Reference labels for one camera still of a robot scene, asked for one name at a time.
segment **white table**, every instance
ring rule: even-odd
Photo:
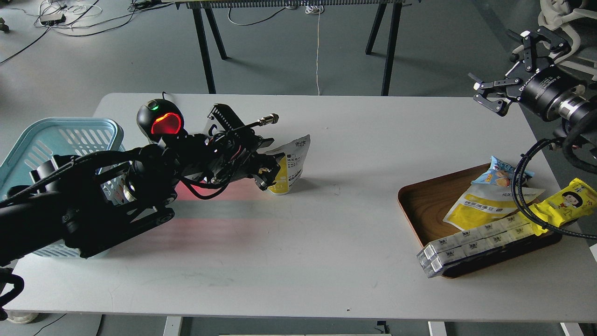
[[[96,117],[117,121],[130,149],[135,117],[160,94],[110,94]],[[177,216],[101,259],[17,264],[12,310],[170,316],[597,321],[597,264],[584,241],[561,242],[462,276],[427,279],[396,202],[400,188],[477,166],[516,163],[535,138],[515,106],[500,118],[471,98],[176,94],[198,132],[214,103],[281,145],[311,134],[304,174],[285,196],[237,182],[210,201],[177,200]],[[534,186],[559,188],[546,160]]]

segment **light blue basket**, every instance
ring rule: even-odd
[[[85,155],[91,152],[123,151],[121,127],[106,118],[46,118],[29,126],[19,137],[0,166],[0,198],[15,185],[30,185],[31,170],[48,161],[52,155]],[[122,179],[103,185],[106,198],[115,204],[125,202]],[[48,257],[77,257],[72,249],[59,240],[34,252]]]

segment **black table leg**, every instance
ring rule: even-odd
[[[216,24],[216,18],[214,17],[213,10],[211,8],[205,8],[205,16],[207,16],[207,22],[210,23],[211,32],[214,34],[214,39],[216,41],[216,45],[218,46],[220,57],[223,60],[227,60],[228,56],[226,55],[226,50],[224,50],[224,44],[222,43],[222,37],[220,36],[220,30]]]
[[[214,84],[214,74],[211,71],[210,53],[207,50],[207,41],[205,40],[205,29],[203,28],[203,18],[199,8],[193,9],[193,18],[195,19],[195,29],[199,39],[199,50],[201,51],[201,60],[203,61],[203,70],[205,71],[205,80],[207,80],[207,91],[216,93]]]
[[[394,52],[396,51],[396,40],[398,39],[398,25],[400,24],[400,14],[402,14],[402,2],[394,3],[393,6],[392,21],[390,23],[390,38],[387,40],[386,68],[383,71],[383,83],[381,84],[382,96],[387,96],[390,90]]]
[[[369,41],[367,41],[365,55],[371,54],[373,44],[375,44],[375,38],[377,37],[377,32],[379,31],[379,26],[381,24],[381,19],[383,18],[383,14],[386,12],[386,6],[387,4],[379,4],[377,6],[377,13],[375,14],[375,21],[373,21],[373,27],[371,27],[371,33],[369,34]]]

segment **wooden tray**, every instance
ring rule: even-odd
[[[485,173],[489,167],[490,164],[482,164],[435,179],[407,185],[398,191],[398,204],[404,211],[421,248],[432,240],[459,232],[458,228],[444,222],[444,217],[458,198],[470,187],[470,182]],[[555,244],[561,239],[560,234],[551,231],[538,237],[527,237],[497,252],[453,266],[447,269],[442,276],[458,277]]]

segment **yellow snack bag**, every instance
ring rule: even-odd
[[[544,189],[523,188],[524,199],[530,202]],[[460,230],[470,230],[496,221],[516,210],[509,188],[491,184],[472,184],[444,217]]]
[[[560,192],[541,203],[531,204],[529,207],[537,217],[553,226],[560,227],[566,222],[590,215],[596,204],[597,193],[595,190],[581,179],[575,178]],[[548,230],[533,223],[533,231],[539,236]]]
[[[276,184],[267,188],[274,195],[284,195],[290,191],[294,183],[303,173],[303,164],[311,144],[311,135],[307,134],[295,141],[289,142],[265,154],[284,153],[280,161],[280,171],[276,175]]]

